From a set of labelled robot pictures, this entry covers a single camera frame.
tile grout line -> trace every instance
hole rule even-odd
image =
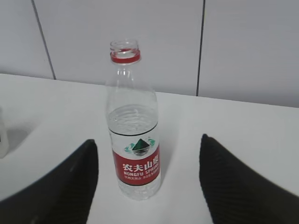
[[[197,87],[196,96],[199,96],[199,74],[200,74],[200,63],[201,63],[201,51],[202,51],[202,39],[204,34],[204,21],[205,21],[205,10],[206,10],[206,0],[203,0],[202,5],[202,18],[201,18],[201,33],[200,33],[200,44],[199,44],[199,61],[198,61],[198,73],[197,73]]]
[[[42,36],[43,45],[44,45],[45,50],[46,50],[46,54],[47,54],[48,61],[49,61],[49,64],[50,64],[50,69],[51,69],[51,72],[52,72],[52,75],[53,75],[53,79],[56,80],[56,76],[55,76],[55,73],[54,73],[54,69],[53,69],[52,61],[51,61],[50,54],[49,54],[49,51],[48,51],[48,47],[47,47],[47,43],[46,43],[46,40],[45,40],[45,36],[43,35],[42,25],[41,25],[41,22],[40,22],[39,17],[38,17],[38,13],[37,13],[37,9],[36,9],[36,4],[35,4],[34,0],[31,0],[31,3],[32,3],[32,7],[33,7],[33,10],[34,10],[34,13],[36,15],[36,21],[37,21],[38,28],[39,28],[39,31],[40,31],[41,36]]]

plastic water bottle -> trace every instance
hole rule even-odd
[[[137,41],[113,41],[110,49],[115,70],[106,82],[106,118],[115,171],[122,192],[142,200],[160,187],[157,98],[142,79]]]

red label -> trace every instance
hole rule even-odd
[[[155,152],[142,160],[126,159],[113,151],[116,175],[133,186],[141,186],[152,182],[160,173],[159,146]]]

green mountain logo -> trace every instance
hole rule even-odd
[[[124,148],[124,151],[129,154],[135,154],[137,156],[143,156],[150,148],[152,148],[155,144],[155,140],[151,138],[147,138],[146,140],[139,139],[136,144],[131,143],[127,147]]]

bottle label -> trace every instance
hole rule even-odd
[[[142,186],[160,173],[157,126],[139,135],[120,135],[110,131],[116,175],[125,184]]]

